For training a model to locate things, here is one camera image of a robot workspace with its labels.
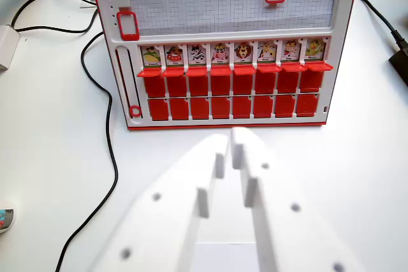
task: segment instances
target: white plug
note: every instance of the white plug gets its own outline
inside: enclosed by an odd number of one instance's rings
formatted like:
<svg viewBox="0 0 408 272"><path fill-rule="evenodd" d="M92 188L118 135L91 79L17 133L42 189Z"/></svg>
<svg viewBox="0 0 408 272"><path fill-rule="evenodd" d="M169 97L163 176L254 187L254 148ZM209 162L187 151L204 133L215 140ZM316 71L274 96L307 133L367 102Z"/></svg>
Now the white plug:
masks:
<svg viewBox="0 0 408 272"><path fill-rule="evenodd" d="M20 33L9 25L0 25L0 69L9 69Z"/></svg>

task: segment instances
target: white table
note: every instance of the white table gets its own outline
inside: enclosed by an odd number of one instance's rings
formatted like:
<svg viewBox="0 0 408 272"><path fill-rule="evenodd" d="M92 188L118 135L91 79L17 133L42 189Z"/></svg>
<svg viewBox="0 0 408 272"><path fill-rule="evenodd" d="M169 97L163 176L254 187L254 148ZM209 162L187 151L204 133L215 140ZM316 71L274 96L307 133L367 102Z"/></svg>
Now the white table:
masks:
<svg viewBox="0 0 408 272"><path fill-rule="evenodd" d="M0 0L0 24L10 23L25 1ZM371 1L408 39L406 0ZM79 6L77 0L38 0L17 26L83 29L93 9ZM0 202L13 201L19 212L14 227L0 235L1 271L53 271L66 239L112 184L104 132L108 100L79 59L100 30L97 21L82 36L25 32L11 68L0 73ZM388 63L395 47L389 31L355 0L327 125L252 129L370 272L408 270L408 88ZM135 196L191 146L209 134L230 133L129 132L103 39L85 61L113 94L120 174L110 200L70 245L61 269L66 272L91 265ZM227 170L214 197L199 241L253 243L238 171ZM243 252L241 260L245 255L254 257Z"/></svg>

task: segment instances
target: power adapter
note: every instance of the power adapter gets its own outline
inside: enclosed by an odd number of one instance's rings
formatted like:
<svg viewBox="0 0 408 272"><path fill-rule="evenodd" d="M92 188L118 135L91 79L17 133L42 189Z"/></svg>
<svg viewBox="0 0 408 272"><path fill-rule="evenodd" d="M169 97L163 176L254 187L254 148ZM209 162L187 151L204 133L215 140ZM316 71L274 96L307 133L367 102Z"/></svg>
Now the power adapter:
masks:
<svg viewBox="0 0 408 272"><path fill-rule="evenodd" d="M0 69L9 69L20 33L9 25L0 25Z"/></svg>
<svg viewBox="0 0 408 272"><path fill-rule="evenodd" d="M390 57L389 61L394 66L401 79L408 86L408 43L398 33L398 31L391 32L400 50Z"/></svg>

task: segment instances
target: white grid panel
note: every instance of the white grid panel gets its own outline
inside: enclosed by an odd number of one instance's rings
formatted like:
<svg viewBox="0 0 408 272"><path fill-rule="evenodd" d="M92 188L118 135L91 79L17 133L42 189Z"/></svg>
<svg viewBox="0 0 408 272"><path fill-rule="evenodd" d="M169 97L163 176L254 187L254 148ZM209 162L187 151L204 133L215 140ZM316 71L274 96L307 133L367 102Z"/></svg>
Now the white grid panel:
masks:
<svg viewBox="0 0 408 272"><path fill-rule="evenodd" d="M141 35L328 27L333 0L130 0Z"/></svg>

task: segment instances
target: monkey card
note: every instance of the monkey card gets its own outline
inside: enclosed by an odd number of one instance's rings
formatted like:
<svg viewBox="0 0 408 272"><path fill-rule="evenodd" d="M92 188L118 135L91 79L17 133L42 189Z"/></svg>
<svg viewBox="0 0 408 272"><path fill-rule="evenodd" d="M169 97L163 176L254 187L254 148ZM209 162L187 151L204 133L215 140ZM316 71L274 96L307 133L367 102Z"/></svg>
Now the monkey card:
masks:
<svg viewBox="0 0 408 272"><path fill-rule="evenodd" d="M276 61L276 45L272 41L259 41L258 63L274 63Z"/></svg>
<svg viewBox="0 0 408 272"><path fill-rule="evenodd" d="M183 49L177 45L164 46L164 54L166 56L167 66L183 65Z"/></svg>
<svg viewBox="0 0 408 272"><path fill-rule="evenodd" d="M300 43L297 39L285 39L282 42L282 62L297 62L300 55Z"/></svg>
<svg viewBox="0 0 408 272"><path fill-rule="evenodd" d="M154 46L140 46L142 53L143 66L160 67L160 52Z"/></svg>
<svg viewBox="0 0 408 272"><path fill-rule="evenodd" d="M230 62L230 49L224 43L211 44L211 63L228 64Z"/></svg>
<svg viewBox="0 0 408 272"><path fill-rule="evenodd" d="M206 64L205 48L200 44L187 45L187 51L189 55L189 65L200 66Z"/></svg>
<svg viewBox="0 0 408 272"><path fill-rule="evenodd" d="M309 38L306 44L305 61L322 61L326 43L321 38Z"/></svg>
<svg viewBox="0 0 408 272"><path fill-rule="evenodd" d="M234 62L241 64L252 63L252 46L248 42L235 43Z"/></svg>

